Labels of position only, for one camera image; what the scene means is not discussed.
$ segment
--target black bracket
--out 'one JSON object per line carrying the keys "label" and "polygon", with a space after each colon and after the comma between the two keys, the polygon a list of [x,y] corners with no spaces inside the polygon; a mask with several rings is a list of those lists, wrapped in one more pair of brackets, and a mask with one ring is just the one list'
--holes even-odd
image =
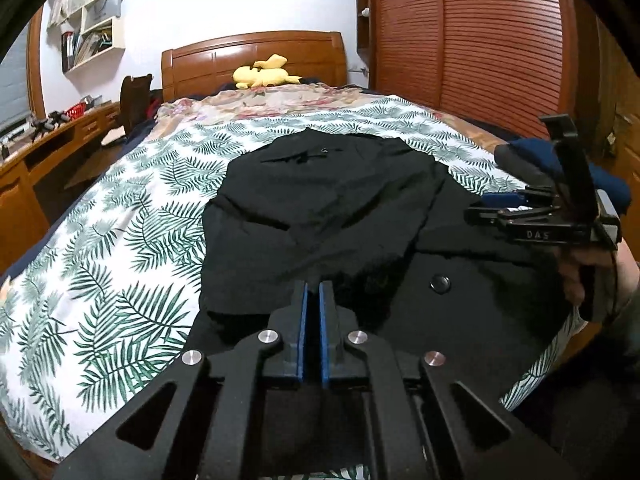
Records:
{"label": "black bracket", "polygon": [[[615,250],[622,240],[620,218],[607,193],[593,185],[574,122],[566,114],[540,120],[548,129],[565,182],[558,183],[557,189],[526,187],[487,193],[465,211],[466,222],[493,225],[520,243]],[[509,209],[523,205],[530,209]]]}
{"label": "black bracket", "polygon": [[309,297],[296,283],[291,304],[230,351],[184,351],[67,457],[54,480],[257,478],[261,402],[267,389],[295,390],[305,380],[312,308],[322,383],[362,395],[372,480],[575,478],[445,356],[394,352],[359,330],[354,313],[335,304],[330,282],[321,283],[318,304]]}

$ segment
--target human hand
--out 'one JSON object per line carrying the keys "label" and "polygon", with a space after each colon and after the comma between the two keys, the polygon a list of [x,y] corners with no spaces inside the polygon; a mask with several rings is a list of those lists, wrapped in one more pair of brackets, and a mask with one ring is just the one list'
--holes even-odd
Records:
{"label": "human hand", "polygon": [[[613,275],[613,261],[609,251],[600,248],[554,248],[558,258],[558,272],[564,282],[564,296],[573,306],[579,306],[584,301],[584,287],[580,281],[580,266],[595,266]],[[638,289],[640,269],[631,254],[629,246],[624,240],[618,244],[615,253],[615,263],[618,270],[618,291],[613,308],[625,306],[631,296]]]}

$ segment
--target metal screw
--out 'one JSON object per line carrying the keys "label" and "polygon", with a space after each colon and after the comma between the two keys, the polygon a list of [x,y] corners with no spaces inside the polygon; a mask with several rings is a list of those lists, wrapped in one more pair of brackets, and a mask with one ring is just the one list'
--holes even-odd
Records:
{"label": "metal screw", "polygon": [[187,350],[182,354],[182,362],[186,365],[196,365],[202,359],[202,354],[197,350]]}
{"label": "metal screw", "polygon": [[279,337],[275,330],[263,330],[258,334],[258,339],[263,343],[273,343]]}
{"label": "metal screw", "polygon": [[347,336],[349,341],[351,341],[354,345],[361,345],[362,343],[366,343],[369,336],[366,332],[362,330],[354,330],[353,332],[349,332]]}
{"label": "metal screw", "polygon": [[447,358],[444,354],[436,352],[435,350],[427,352],[424,355],[424,362],[426,362],[429,366],[442,366],[444,364],[444,361],[446,360]]}

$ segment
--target bed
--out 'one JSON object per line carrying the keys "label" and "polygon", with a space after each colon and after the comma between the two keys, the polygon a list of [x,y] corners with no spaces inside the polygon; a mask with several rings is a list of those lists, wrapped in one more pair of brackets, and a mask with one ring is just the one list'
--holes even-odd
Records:
{"label": "bed", "polygon": [[[289,73],[324,84],[219,91],[236,67],[275,52]],[[400,137],[478,194],[524,186],[495,165],[494,136],[398,96],[341,88],[338,32],[217,38],[165,51],[161,63],[167,102],[155,127],[62,219],[0,310],[2,416],[32,463],[45,459],[43,478],[180,353],[198,312],[200,215],[236,156],[307,127],[361,132]],[[535,388],[579,326],[574,312],[501,399],[507,408]]]}

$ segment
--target window blind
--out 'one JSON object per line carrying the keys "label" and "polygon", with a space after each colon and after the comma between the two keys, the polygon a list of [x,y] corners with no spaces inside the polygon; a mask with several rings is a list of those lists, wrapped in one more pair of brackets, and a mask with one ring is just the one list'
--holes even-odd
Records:
{"label": "window blind", "polygon": [[0,63],[0,132],[28,117],[27,31],[24,27]]}

